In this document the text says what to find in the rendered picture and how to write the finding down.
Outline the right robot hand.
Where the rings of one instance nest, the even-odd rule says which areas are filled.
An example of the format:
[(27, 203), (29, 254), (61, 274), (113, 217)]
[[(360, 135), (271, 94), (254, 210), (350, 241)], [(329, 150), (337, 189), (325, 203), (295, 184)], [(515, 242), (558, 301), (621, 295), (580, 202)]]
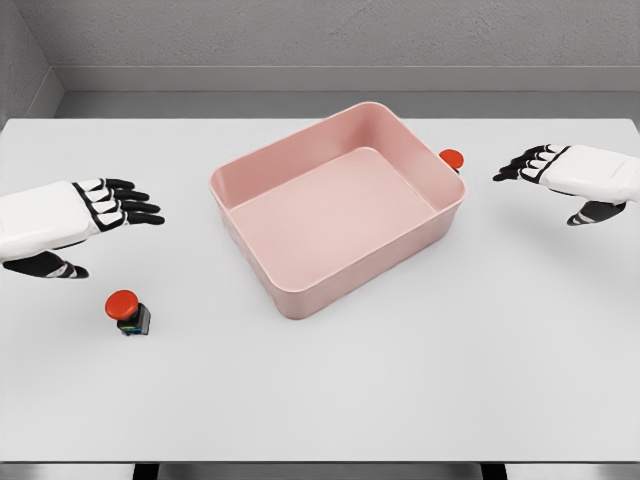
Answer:
[(522, 180), (586, 203), (567, 219), (569, 226), (592, 225), (640, 204), (640, 157), (585, 145), (532, 147), (493, 176), (495, 182)]

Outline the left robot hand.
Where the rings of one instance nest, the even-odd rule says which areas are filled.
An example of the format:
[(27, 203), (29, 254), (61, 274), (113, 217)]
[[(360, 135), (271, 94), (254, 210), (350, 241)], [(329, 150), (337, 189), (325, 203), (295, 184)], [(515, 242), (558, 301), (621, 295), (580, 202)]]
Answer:
[(85, 279), (58, 250), (128, 225), (165, 223), (135, 184), (97, 178), (58, 181), (0, 197), (0, 266), (36, 278)]

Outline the pink rectangular basket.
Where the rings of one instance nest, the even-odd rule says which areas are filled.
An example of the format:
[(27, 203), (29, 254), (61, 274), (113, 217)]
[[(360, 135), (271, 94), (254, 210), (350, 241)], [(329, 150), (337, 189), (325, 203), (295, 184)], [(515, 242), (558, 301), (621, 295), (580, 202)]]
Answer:
[(279, 312), (306, 318), (449, 230), (466, 186), (388, 107), (363, 102), (210, 175)]

